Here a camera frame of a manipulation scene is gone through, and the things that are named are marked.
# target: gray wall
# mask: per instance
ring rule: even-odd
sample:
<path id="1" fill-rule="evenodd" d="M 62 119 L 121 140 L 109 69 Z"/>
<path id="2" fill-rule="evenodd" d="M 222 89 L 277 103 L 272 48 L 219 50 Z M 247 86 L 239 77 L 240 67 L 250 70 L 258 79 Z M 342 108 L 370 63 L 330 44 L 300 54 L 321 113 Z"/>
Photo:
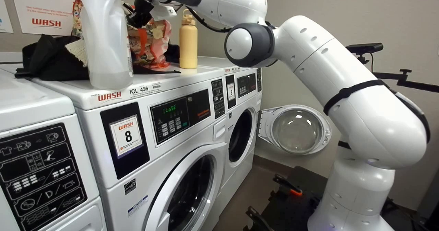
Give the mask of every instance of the gray wall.
<path id="1" fill-rule="evenodd" d="M 24 45 L 38 40 L 38 35 L 21 33 L 14 3 L 5 0 L 14 34 L 0 34 L 0 51 L 21 51 Z M 344 45 L 382 42 L 384 50 L 375 53 L 376 71 L 397 73 L 408 68 L 414 72 L 409 80 L 439 84 L 439 0 L 268 0 L 267 20 L 280 25 L 294 15 L 306 15 L 325 27 Z M 181 11 L 171 19 L 172 43 L 178 43 Z M 199 29 L 199 54 L 223 56 L 224 34 Z M 263 69 L 262 108 L 291 103 L 322 106 L 303 84 L 281 63 Z M 423 109 L 430 122 L 432 139 L 424 158 L 415 166 L 398 170 L 390 197 L 398 204 L 416 209 L 436 170 L 439 168 L 439 95 L 395 86 Z M 288 166 L 301 165 L 328 176 L 335 156 L 339 132 L 333 126 L 333 139 L 324 151 L 311 156 L 294 157 L 284 154 L 268 143 L 258 140 L 256 154 Z"/>

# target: wash logo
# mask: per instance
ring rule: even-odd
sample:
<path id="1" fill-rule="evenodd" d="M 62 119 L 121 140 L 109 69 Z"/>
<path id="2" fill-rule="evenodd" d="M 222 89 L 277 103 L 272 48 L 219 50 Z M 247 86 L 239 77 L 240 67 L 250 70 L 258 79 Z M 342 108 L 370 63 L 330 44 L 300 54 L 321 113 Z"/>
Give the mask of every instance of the wash logo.
<path id="1" fill-rule="evenodd" d="M 32 18 L 32 24 L 41 25 L 39 27 L 61 28 L 61 21 L 55 21 L 55 20 Z"/>
<path id="2" fill-rule="evenodd" d="M 112 99 L 119 99 L 122 98 L 122 93 L 119 92 L 113 92 L 105 95 L 97 95 L 98 101 L 110 101 Z"/>

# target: white washing machine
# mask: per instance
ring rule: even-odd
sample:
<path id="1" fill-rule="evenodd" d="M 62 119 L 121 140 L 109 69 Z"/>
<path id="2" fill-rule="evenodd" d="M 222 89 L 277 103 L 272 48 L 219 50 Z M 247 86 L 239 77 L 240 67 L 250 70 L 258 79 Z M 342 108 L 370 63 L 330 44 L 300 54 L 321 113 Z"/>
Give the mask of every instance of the white washing machine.
<path id="1" fill-rule="evenodd" d="M 0 229 L 107 230 L 72 101 L 3 70 L 0 100 Z"/>
<path id="2" fill-rule="evenodd" d="M 135 75 L 122 91 L 34 80 L 72 99 L 110 230 L 199 230 L 221 187 L 226 118 L 212 85 L 223 72 L 166 70 L 181 73 Z"/>
<path id="3" fill-rule="evenodd" d="M 207 231 L 214 228 L 219 215 L 251 170 L 262 100 L 262 76 L 261 69 L 238 67 L 223 58 L 199 57 L 199 64 L 223 70 L 222 87 L 226 93 L 228 150 L 218 201 L 203 227 Z"/>

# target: open washer door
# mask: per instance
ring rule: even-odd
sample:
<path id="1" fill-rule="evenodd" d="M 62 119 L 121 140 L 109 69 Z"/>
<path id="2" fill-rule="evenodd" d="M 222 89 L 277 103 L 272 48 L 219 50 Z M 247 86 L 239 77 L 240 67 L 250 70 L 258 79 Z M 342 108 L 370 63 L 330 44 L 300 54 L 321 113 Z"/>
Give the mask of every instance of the open washer door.
<path id="1" fill-rule="evenodd" d="M 261 111 L 258 136 L 291 154 L 313 154 L 331 139 L 331 126 L 317 110 L 303 105 Z"/>
<path id="2" fill-rule="evenodd" d="M 189 153 L 156 195 L 145 231 L 198 231 L 218 195 L 227 144 L 204 145 Z"/>

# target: plastic jug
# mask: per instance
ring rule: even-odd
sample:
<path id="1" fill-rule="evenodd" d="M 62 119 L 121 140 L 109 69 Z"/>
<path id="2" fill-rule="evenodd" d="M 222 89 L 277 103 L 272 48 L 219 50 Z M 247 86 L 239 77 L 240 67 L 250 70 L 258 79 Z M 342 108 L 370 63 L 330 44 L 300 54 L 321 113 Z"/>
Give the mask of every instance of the plastic jug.
<path id="1" fill-rule="evenodd" d="M 180 67 L 185 69 L 197 68 L 198 65 L 198 29 L 192 15 L 185 14 L 180 28 Z"/>
<path id="2" fill-rule="evenodd" d="M 133 82 L 127 23 L 120 0 L 81 0 L 90 82 L 97 89 L 122 89 Z"/>

